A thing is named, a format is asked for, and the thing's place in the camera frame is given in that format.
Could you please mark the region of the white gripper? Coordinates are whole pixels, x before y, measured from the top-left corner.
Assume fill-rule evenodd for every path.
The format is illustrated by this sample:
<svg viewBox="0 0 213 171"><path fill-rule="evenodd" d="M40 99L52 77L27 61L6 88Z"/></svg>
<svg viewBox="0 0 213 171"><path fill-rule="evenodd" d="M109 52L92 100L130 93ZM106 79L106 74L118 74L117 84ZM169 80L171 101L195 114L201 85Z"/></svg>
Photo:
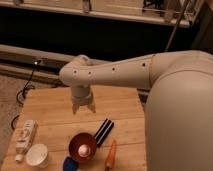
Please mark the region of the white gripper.
<svg viewBox="0 0 213 171"><path fill-rule="evenodd" d="M93 94L90 86L72 86L71 87L71 99L73 114L76 114L79 106L88 105L88 109L92 113L96 113L96 108L92 103Z"/></svg>

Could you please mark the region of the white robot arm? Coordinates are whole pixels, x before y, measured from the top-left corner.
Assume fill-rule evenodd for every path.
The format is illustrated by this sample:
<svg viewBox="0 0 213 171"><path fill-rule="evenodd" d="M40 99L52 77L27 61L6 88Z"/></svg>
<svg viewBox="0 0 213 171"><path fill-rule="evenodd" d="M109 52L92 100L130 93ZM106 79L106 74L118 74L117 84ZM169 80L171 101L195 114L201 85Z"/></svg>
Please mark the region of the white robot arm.
<svg viewBox="0 0 213 171"><path fill-rule="evenodd" d="M93 100L92 85L145 89L147 171L213 171L213 55L164 52L94 65L84 55L59 72L73 109Z"/></svg>

